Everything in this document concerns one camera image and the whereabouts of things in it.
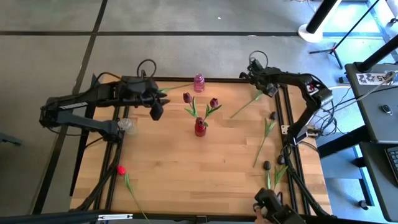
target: red vase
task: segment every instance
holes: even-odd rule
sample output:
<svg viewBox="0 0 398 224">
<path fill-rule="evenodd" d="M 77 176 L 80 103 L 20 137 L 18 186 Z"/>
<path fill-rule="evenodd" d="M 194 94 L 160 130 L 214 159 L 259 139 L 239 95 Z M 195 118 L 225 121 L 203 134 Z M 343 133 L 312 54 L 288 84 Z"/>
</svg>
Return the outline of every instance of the red vase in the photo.
<svg viewBox="0 0 398 224">
<path fill-rule="evenodd" d="M 206 126 L 202 118 L 197 118 L 195 122 L 195 134 L 198 137 L 203 137 L 206 134 Z"/>
</svg>

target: hand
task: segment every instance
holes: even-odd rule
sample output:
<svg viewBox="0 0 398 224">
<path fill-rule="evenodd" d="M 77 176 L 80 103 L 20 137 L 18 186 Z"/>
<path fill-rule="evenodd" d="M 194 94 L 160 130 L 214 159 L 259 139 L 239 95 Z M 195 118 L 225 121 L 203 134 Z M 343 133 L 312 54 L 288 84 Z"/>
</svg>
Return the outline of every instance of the hand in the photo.
<svg viewBox="0 0 398 224">
<path fill-rule="evenodd" d="M 256 207 L 254 208 L 256 210 L 256 221 L 254 221 L 254 224 L 271 224 L 269 221 L 265 220 L 262 217 L 262 213 L 261 213 L 261 209 L 260 207 Z"/>
</svg>

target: tripod stand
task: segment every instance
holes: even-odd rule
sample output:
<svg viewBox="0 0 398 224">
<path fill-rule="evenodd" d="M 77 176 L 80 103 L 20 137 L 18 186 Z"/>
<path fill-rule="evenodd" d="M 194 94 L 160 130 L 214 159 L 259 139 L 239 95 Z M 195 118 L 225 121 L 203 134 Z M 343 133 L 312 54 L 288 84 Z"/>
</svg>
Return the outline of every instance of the tripod stand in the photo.
<svg viewBox="0 0 398 224">
<path fill-rule="evenodd" d="M 380 0 L 376 0 L 373 5 L 363 14 L 363 16 L 359 19 L 358 22 L 355 23 L 355 25 L 348 31 L 348 33 L 336 44 L 331 49 L 326 49 L 326 50 L 317 50 L 310 52 L 310 54 L 317 54 L 317 53 L 329 53 L 329 54 L 334 54 L 337 60 L 338 65 L 340 66 L 340 69 L 343 69 L 343 65 L 341 64 L 340 58 L 337 55 L 336 49 L 340 44 L 349 36 L 349 34 L 355 29 L 355 27 L 365 18 L 365 16 L 375 7 L 375 5 L 379 2 Z"/>
</svg>

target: wooden table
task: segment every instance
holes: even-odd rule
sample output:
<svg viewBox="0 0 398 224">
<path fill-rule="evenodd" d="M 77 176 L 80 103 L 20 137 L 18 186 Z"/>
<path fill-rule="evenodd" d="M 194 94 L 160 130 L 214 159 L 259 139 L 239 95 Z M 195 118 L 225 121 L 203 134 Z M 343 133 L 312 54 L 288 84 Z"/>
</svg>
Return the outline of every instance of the wooden table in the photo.
<svg viewBox="0 0 398 224">
<path fill-rule="evenodd" d="M 104 82 L 114 81 L 106 77 Z M 157 82 L 159 88 L 186 84 Z M 254 98 L 256 89 L 246 83 L 206 82 L 203 93 L 192 86 L 169 91 L 171 102 L 164 106 L 163 116 L 153 121 L 147 108 L 131 108 L 129 118 L 137 125 L 136 135 L 125 134 L 120 165 L 129 173 L 135 196 L 146 213 L 182 215 L 253 216 L 254 195 L 265 187 L 262 163 L 272 162 L 273 181 L 276 157 L 282 148 L 280 125 L 275 125 L 265 140 L 255 167 L 252 163 L 264 135 L 264 118 L 276 111 L 275 99 L 262 95 L 233 119 L 229 117 Z M 182 93 L 190 92 L 197 99 L 200 116 L 212 98 L 223 106 L 206 122 L 206 136 L 194 134 L 195 119 L 184 108 Z M 298 88 L 289 88 L 294 119 L 305 109 Z M 113 108 L 97 108 L 94 119 L 111 119 Z M 98 138 L 90 134 L 88 142 Z M 315 144 L 313 139 L 306 142 Z M 75 208 L 93 190 L 100 175 L 106 143 L 99 142 L 86 149 L 70 207 Z M 330 203 L 318 153 L 300 145 L 306 185 L 328 213 Z M 104 189 L 101 206 L 106 200 Z M 284 203 L 290 204 L 286 175 L 276 187 L 282 191 Z M 300 191 L 296 187 L 297 204 L 303 213 Z M 139 210 L 118 177 L 111 210 L 139 213 Z"/>
</svg>

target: keyboard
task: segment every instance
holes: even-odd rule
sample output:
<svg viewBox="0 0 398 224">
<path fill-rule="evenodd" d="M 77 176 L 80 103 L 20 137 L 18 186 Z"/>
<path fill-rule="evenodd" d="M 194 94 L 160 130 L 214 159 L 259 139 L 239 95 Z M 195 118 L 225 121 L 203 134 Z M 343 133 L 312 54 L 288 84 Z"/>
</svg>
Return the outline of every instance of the keyboard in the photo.
<svg viewBox="0 0 398 224">
<path fill-rule="evenodd" d="M 398 147 L 386 149 L 386 154 L 392 167 L 392 172 L 394 173 L 396 181 L 398 182 Z"/>
</svg>

